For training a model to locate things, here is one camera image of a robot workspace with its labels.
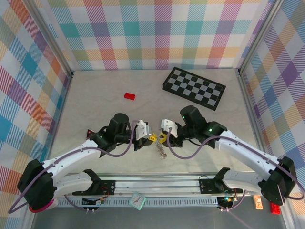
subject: small red block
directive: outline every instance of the small red block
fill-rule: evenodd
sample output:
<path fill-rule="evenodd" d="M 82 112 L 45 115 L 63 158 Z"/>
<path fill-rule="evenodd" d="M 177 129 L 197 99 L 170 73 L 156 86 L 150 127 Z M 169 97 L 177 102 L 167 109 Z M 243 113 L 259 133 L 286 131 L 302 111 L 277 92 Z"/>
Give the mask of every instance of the small red block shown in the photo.
<path fill-rule="evenodd" d="M 87 137 L 86 137 L 86 140 L 88 139 L 88 138 L 90 138 L 92 135 L 94 135 L 95 134 L 95 132 L 93 131 L 93 130 L 87 130 Z"/>
<path fill-rule="evenodd" d="M 274 203 L 270 203 L 270 211 L 272 214 L 281 214 L 281 210 L 280 210 L 280 206 L 274 204 Z"/>
<path fill-rule="evenodd" d="M 130 100 L 134 100 L 135 99 L 135 94 L 130 94 L 130 93 L 125 93 L 124 95 L 125 99 L 130 99 Z"/>

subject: robotic arm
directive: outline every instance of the robotic arm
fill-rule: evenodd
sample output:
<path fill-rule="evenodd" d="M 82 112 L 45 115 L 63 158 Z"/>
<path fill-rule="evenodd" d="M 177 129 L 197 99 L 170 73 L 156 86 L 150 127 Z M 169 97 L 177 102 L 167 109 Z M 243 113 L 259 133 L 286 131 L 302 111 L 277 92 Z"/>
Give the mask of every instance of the robotic arm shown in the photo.
<path fill-rule="evenodd" d="M 279 159 L 255 149 L 223 125 L 207 122 L 199 110 L 193 106 L 185 107 L 180 114 L 185 122 L 184 126 L 167 119 L 162 120 L 163 134 L 161 136 L 164 139 L 161 142 L 169 147 L 173 154 L 180 159 L 189 159 L 207 143 L 212 148 L 225 150 L 254 171 L 246 173 L 222 168 L 213 179 L 213 186 L 218 193 L 224 193 L 225 190 L 232 188 L 261 191 L 270 202 L 277 205 L 284 204 L 297 182 L 295 166 L 291 159 L 285 156 Z M 98 159 L 105 154 L 114 157 L 123 156 L 131 144 L 136 151 L 143 146 L 151 145 L 157 139 L 147 122 L 140 120 L 136 121 L 135 127 L 129 126 L 128 116 L 116 114 L 108 126 L 103 127 L 72 151 L 42 163 L 37 159 L 29 162 L 18 183 L 18 189 L 22 195 L 11 207 L 9 213 L 20 208 L 13 210 L 22 197 L 25 197 L 32 212 L 40 212 L 55 207 L 58 204 L 56 198 L 64 194 L 103 195 L 101 187 L 104 183 L 91 169 L 76 175 L 65 175 L 86 161 Z M 172 147 L 182 147 L 183 141 L 190 139 L 197 139 L 202 143 L 192 156 L 181 157 L 172 150 Z M 122 154 L 109 153 L 117 145 L 124 143 L 129 145 Z M 110 183 L 111 192 L 114 193 L 115 181 L 107 182 Z"/>
<path fill-rule="evenodd" d="M 222 168 L 215 177 L 215 186 L 220 190 L 242 188 L 261 192 L 272 203 L 280 206 L 285 203 L 285 199 L 294 188 L 295 182 L 279 167 L 296 177 L 295 166 L 291 159 L 286 156 L 279 159 L 252 147 L 223 125 L 217 122 L 207 122 L 199 110 L 192 105 L 182 109 L 180 115 L 185 126 L 167 119 L 162 120 L 163 136 L 169 131 L 171 133 L 169 139 L 163 142 L 166 147 L 170 147 L 171 150 L 171 147 L 182 147 L 184 140 L 195 138 L 203 143 L 207 138 L 215 137 L 207 143 L 210 147 L 229 153 L 254 171 L 250 173 L 236 172 L 230 168 Z M 189 159 L 193 156 L 178 157 Z"/>
<path fill-rule="evenodd" d="M 49 167 L 48 171 L 44 172 L 24 195 L 32 212 L 51 209 L 58 204 L 57 197 L 75 191 L 86 192 L 87 195 L 103 195 L 101 186 L 104 184 L 91 169 L 76 175 L 65 175 L 87 161 L 96 160 L 106 153 L 109 154 L 117 145 L 129 143 L 124 153 L 111 156 L 123 156 L 131 144 L 136 151 L 143 146 L 151 145 L 155 140 L 156 137 L 153 136 L 148 123 L 142 120 L 137 121 L 132 131 L 128 116 L 116 114 L 108 126 L 103 127 L 79 147 L 42 163 L 37 159 L 29 162 L 17 187 L 20 192 L 23 192 L 40 172 Z"/>

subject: plaid fabric backdrop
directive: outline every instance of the plaid fabric backdrop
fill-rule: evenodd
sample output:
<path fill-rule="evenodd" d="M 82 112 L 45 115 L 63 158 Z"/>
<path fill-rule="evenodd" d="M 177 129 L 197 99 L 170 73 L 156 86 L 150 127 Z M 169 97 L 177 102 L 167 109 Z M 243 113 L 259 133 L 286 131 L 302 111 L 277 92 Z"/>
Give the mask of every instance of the plaid fabric backdrop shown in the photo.
<path fill-rule="evenodd" d="M 305 187 L 304 0 L 285 1 L 245 73 L 268 152 L 293 159 Z M 304 201 L 293 204 L 305 215 Z"/>
<path fill-rule="evenodd" d="M 235 68 L 273 0 L 35 1 L 73 69 L 122 70 Z"/>
<path fill-rule="evenodd" d="M 0 229 L 15 229 L 17 183 L 29 161 L 46 156 L 68 77 L 22 1 L 0 6 Z"/>

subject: teal clock face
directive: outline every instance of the teal clock face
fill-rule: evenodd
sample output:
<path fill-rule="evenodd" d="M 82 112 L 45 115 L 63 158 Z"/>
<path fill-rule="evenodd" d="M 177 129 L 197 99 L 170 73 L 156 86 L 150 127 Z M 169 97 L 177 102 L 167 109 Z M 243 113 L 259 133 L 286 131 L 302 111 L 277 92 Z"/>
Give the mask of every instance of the teal clock face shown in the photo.
<path fill-rule="evenodd" d="M 145 203 L 146 197 L 140 195 L 137 192 L 134 192 L 131 199 L 129 200 L 129 205 L 133 206 L 134 208 L 141 210 Z"/>

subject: black and white checkered board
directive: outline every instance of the black and white checkered board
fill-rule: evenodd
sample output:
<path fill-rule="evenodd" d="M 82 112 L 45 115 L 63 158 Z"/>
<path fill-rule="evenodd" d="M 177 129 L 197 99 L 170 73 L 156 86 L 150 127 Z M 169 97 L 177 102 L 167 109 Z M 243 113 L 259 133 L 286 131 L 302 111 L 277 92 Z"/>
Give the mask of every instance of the black and white checkered board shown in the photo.
<path fill-rule="evenodd" d="M 215 111 L 225 86 L 174 67 L 162 89 Z"/>

